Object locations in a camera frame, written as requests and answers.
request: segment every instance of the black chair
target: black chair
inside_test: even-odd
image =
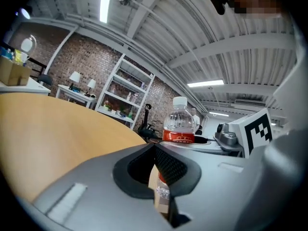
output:
[[[198,130],[195,132],[195,135],[202,135],[202,126],[199,125]]]
[[[47,85],[50,85],[50,87],[53,84],[53,80],[52,80],[52,78],[49,75],[40,75],[38,77],[38,82],[41,82],[41,81],[46,83]]]
[[[149,115],[149,110],[152,108],[152,106],[147,103],[145,105],[145,114],[144,114],[144,120],[142,121],[141,126],[138,128],[138,135],[143,137],[143,139],[148,142],[149,139],[159,139],[158,136],[156,135],[155,131],[157,131],[154,128],[151,128],[152,124],[150,124],[148,127],[148,115]]]

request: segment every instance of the security camera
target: security camera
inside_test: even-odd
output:
[[[119,2],[123,6],[129,5],[129,0],[119,0]]]

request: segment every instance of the white lamp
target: white lamp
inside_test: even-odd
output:
[[[91,89],[95,88],[95,84],[96,84],[96,81],[94,79],[91,79],[90,82],[88,83],[89,91],[86,94],[87,96],[90,96],[89,92]]]
[[[79,83],[79,81],[80,81],[80,73],[74,71],[69,79],[72,80],[73,82]],[[73,89],[73,82],[72,82],[72,84],[69,87],[70,90]]]
[[[23,42],[21,43],[21,49],[22,49],[21,55],[24,63],[30,58],[30,56],[28,55],[34,53],[36,47],[37,47],[37,41],[34,36],[30,35],[30,37],[23,40]]]

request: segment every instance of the small plant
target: small plant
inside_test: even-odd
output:
[[[104,105],[108,108],[108,109],[112,109],[112,104],[108,101],[108,100],[106,100],[105,102],[104,102]]]

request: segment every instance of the brick wall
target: brick wall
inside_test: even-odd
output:
[[[32,34],[37,39],[38,43],[37,49],[33,54],[33,58],[47,65],[52,54],[68,33],[69,32],[67,30],[53,26],[23,23],[12,37],[10,45],[15,48],[19,48],[24,38],[27,38],[30,34]],[[90,39],[80,34],[73,34],[58,53],[48,72],[48,75],[50,75],[53,79],[51,96],[54,97],[56,95],[58,84],[69,86],[71,84],[71,81],[69,80],[70,75],[74,71],[77,71],[81,74],[81,79],[76,86],[86,92],[89,89],[87,87],[88,82],[91,79],[95,79],[96,86],[91,93],[94,93],[98,98],[111,71],[121,55],[121,53],[101,44],[94,39]],[[147,74],[150,74],[150,72],[143,66],[138,65],[127,57],[126,60],[133,63]],[[134,79],[127,73],[118,71],[117,74],[125,79],[130,78],[130,81],[135,85],[139,87],[141,86],[141,82],[139,80]],[[130,92],[117,83],[112,83],[109,91],[113,87],[116,90],[116,95],[123,98],[126,98]],[[177,96],[179,95],[172,88],[158,78],[155,78],[139,114],[134,130],[137,131],[138,127],[142,123],[145,104],[150,103],[152,105],[152,109],[149,112],[148,122],[153,124],[157,130],[160,130],[158,135],[161,137],[164,119],[172,110],[172,99]],[[140,93],[136,101],[137,104],[141,103],[142,97],[143,94]],[[64,95],[60,96],[60,98],[67,99]],[[105,97],[105,99],[107,98],[116,109],[122,108],[124,113],[128,115],[131,110],[131,105],[110,96]],[[134,113],[134,118],[137,108],[133,107],[132,111]],[[202,121],[203,116],[201,114],[197,115],[200,117],[200,121]]]

